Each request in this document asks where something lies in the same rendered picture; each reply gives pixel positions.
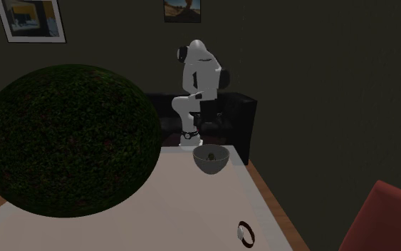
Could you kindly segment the white table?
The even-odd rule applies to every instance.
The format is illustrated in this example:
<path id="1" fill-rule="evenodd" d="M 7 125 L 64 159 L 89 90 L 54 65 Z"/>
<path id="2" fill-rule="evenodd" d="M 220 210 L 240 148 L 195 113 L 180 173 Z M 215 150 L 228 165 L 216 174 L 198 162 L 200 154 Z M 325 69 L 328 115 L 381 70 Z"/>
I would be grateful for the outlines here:
<path id="1" fill-rule="evenodd" d="M 237 237 L 240 221 L 255 234 Z M 192 149 L 164 147 L 127 200 L 94 215 L 53 218 L 0 207 L 0 251 L 293 251 L 238 153 L 208 175 Z"/>

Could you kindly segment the black sofa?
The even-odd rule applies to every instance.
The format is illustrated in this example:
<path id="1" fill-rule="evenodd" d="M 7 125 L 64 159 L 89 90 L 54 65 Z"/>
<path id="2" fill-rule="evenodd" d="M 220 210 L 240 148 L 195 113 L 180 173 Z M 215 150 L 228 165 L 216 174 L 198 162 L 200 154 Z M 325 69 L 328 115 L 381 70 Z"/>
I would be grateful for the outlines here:
<path id="1" fill-rule="evenodd" d="M 178 146 L 182 137 L 181 119 L 172 108 L 176 93 L 148 93 L 162 127 L 163 146 Z M 194 123 L 205 144 L 232 145 L 244 165 L 249 163 L 251 135 L 257 101 L 235 92 L 221 92 L 215 117 L 193 113 Z"/>

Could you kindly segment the small unframed wall picture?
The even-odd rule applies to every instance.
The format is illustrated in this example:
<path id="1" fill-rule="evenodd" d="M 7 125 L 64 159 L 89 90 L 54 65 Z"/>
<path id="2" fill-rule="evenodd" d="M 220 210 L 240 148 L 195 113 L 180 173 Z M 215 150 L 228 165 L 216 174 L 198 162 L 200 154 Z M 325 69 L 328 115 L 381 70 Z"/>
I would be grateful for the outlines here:
<path id="1" fill-rule="evenodd" d="M 165 23 L 200 23 L 202 0 L 163 0 Z"/>

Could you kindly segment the grey bowl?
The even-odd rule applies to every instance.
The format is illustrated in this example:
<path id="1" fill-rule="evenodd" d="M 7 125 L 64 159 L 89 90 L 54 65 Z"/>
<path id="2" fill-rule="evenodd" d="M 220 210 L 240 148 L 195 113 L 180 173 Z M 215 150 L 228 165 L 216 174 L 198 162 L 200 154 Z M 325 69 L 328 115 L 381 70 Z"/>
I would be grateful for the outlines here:
<path id="1" fill-rule="evenodd" d="M 213 153 L 216 160 L 209 161 L 207 156 Z M 196 147 L 192 151 L 194 163 L 204 173 L 215 175 L 220 172 L 228 163 L 230 152 L 222 145 L 206 144 Z"/>

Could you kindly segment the white framed wall picture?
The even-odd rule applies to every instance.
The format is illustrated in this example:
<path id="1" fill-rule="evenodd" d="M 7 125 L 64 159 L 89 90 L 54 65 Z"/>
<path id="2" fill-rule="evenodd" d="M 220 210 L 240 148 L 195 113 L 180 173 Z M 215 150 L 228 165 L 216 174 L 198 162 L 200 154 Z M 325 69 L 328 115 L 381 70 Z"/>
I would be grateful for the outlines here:
<path id="1" fill-rule="evenodd" d="M 66 43 L 58 0 L 0 0 L 9 43 Z"/>

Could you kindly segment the dark green leafy sphere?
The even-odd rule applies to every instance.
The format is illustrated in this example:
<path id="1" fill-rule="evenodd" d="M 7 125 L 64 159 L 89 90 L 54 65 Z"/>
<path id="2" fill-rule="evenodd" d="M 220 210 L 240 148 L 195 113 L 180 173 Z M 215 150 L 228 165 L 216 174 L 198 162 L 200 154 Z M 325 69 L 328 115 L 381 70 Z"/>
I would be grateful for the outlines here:
<path id="1" fill-rule="evenodd" d="M 49 66 L 0 91 L 0 196 L 27 212 L 115 207 L 144 185 L 161 146 L 150 99 L 104 68 Z"/>

